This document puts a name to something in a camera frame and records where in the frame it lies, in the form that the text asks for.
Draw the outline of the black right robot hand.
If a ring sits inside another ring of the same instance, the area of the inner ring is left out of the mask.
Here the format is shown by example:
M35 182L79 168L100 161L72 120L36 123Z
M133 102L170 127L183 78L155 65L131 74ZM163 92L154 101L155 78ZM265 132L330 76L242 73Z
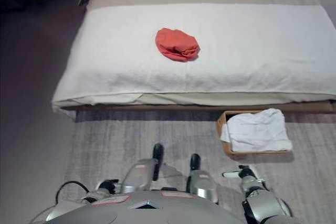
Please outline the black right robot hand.
M239 178L241 186L260 185L257 170L249 165L239 165L238 170L222 172L222 177Z

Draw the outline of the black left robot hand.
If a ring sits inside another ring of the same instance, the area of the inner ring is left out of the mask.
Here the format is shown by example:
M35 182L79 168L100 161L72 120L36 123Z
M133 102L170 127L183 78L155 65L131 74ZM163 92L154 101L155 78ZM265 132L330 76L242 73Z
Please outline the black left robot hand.
M97 190L105 189L109 194L115 194L115 186L119 183L118 179L106 179L97 185Z

